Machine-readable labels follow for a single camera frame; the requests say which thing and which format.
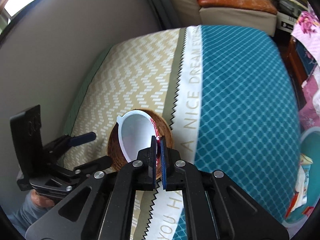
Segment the gray wall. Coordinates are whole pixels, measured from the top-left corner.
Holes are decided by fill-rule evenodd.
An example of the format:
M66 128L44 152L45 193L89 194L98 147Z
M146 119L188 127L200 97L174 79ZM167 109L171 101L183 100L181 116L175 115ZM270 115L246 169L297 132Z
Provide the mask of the gray wall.
M62 132L66 114L95 57L109 44L158 31L146 0L42 0L0 48L0 204L15 210L24 194L9 117L40 104L43 143Z

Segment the gray upholstery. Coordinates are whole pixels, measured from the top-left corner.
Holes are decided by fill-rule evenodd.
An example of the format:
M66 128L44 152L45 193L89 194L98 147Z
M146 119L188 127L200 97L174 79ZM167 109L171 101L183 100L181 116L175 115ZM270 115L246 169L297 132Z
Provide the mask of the gray upholstery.
M181 23L170 0L148 0L162 29L180 28Z

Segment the person's hand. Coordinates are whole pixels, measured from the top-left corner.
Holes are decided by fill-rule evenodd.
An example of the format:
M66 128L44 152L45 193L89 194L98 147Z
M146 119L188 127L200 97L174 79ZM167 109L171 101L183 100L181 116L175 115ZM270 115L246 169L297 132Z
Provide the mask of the person's hand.
M54 202L52 199L38 195L35 189L31 190L31 201L33 204L35 204L36 207L39 208L54 206Z

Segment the white fabric strip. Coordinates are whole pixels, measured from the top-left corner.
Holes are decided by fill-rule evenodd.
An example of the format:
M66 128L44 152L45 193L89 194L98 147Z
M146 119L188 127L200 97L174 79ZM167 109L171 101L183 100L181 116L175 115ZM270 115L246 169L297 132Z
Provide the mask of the white fabric strip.
M202 36L201 27L187 28L185 50L178 82L178 96L172 119L174 148L183 160L194 162L202 100ZM155 194L152 219L146 240L171 240L183 209L181 191L166 192L162 182Z
M199 133L202 72L201 26L190 26L187 28L178 96L171 125L175 149L180 152L183 160L190 163L195 160Z

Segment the person's arm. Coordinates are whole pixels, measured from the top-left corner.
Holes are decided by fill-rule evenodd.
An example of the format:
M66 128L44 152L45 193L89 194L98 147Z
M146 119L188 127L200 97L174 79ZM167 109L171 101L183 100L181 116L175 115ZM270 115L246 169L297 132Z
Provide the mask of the person's arm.
M39 196L33 189L27 194L22 207L17 212L8 215L8 218L20 234L25 236L28 227L53 206L54 202L51 199Z

